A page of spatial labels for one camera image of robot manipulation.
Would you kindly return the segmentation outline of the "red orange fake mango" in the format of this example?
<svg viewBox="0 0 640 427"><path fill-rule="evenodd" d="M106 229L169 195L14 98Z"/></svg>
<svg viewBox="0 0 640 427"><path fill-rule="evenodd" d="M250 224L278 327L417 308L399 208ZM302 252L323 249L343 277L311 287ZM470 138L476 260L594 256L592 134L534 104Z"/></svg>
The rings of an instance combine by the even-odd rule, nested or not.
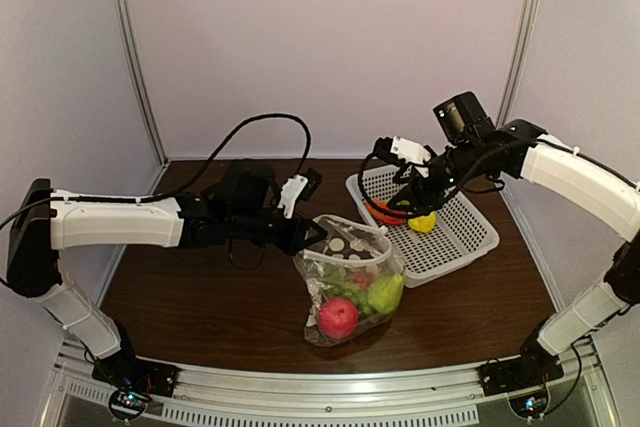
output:
<svg viewBox="0 0 640 427"><path fill-rule="evenodd" d="M387 226L400 226L406 222L405 213L390 209L387 202L382 199L375 199L372 202L366 202L365 207L369 215L379 223Z"/></svg>

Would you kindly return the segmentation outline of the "yellow fake lemon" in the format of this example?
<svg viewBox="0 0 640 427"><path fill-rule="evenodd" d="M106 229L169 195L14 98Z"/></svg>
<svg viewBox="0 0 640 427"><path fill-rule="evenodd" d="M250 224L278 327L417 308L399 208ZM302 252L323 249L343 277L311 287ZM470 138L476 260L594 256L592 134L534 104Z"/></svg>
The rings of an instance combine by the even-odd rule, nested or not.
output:
<svg viewBox="0 0 640 427"><path fill-rule="evenodd" d="M425 216L415 217L407 221L408 227L417 233L428 234L434 230L437 223L437 216L432 212Z"/></svg>

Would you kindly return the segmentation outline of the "clear zip top bag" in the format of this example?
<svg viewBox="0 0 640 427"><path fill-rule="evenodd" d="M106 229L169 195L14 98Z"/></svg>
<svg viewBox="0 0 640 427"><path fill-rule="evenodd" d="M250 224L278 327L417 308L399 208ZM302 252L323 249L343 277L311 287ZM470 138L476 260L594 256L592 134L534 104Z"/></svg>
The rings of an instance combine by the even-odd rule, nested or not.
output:
<svg viewBox="0 0 640 427"><path fill-rule="evenodd" d="M405 288L405 261L385 227L332 214L315 222L326 238L294 257L310 298L304 338L333 347L391 320Z"/></svg>

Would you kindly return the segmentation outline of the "red fake apple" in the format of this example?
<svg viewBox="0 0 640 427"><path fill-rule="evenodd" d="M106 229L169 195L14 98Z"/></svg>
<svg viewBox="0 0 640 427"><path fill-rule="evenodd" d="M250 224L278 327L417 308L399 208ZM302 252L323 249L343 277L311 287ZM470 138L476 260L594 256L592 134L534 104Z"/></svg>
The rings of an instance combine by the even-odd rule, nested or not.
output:
<svg viewBox="0 0 640 427"><path fill-rule="evenodd" d="M331 339L349 337L359 323L359 311L348 299L334 297L325 302L317 315L319 330Z"/></svg>

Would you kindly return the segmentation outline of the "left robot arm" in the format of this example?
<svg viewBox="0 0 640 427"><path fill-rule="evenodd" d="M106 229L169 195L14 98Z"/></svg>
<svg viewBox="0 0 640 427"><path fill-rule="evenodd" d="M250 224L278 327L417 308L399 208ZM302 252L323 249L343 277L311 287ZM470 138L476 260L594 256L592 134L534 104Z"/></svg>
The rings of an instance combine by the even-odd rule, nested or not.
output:
<svg viewBox="0 0 640 427"><path fill-rule="evenodd" d="M142 365L124 327L104 314L59 265L63 250L111 245L202 249L248 241L294 256L326 238L315 221L295 212L322 181L309 169L277 184L261 162L232 162L200 194L91 196L35 180L9 227L4 285L36 300L80 340L113 383L130 386Z"/></svg>

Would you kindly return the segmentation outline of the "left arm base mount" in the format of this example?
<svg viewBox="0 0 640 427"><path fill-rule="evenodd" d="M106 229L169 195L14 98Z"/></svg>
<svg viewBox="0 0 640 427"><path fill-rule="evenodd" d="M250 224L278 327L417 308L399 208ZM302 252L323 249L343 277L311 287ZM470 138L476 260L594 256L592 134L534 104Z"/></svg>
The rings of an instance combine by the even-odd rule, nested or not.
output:
<svg viewBox="0 0 640 427"><path fill-rule="evenodd" d="M135 359L124 366L96 359L91 377L115 388L107 408L116 420L129 423L145 414L157 398L173 396L178 373L177 366L167 363Z"/></svg>

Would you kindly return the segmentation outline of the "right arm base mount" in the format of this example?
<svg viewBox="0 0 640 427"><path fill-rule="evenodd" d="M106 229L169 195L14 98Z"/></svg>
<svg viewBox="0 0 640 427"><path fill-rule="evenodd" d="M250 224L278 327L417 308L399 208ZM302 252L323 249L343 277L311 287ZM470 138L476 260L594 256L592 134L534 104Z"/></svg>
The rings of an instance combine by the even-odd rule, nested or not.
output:
<svg viewBox="0 0 640 427"><path fill-rule="evenodd" d="M558 360L535 354L491 359L477 373L485 397L505 394L511 412L528 422L546 415L551 406L549 383L564 377Z"/></svg>

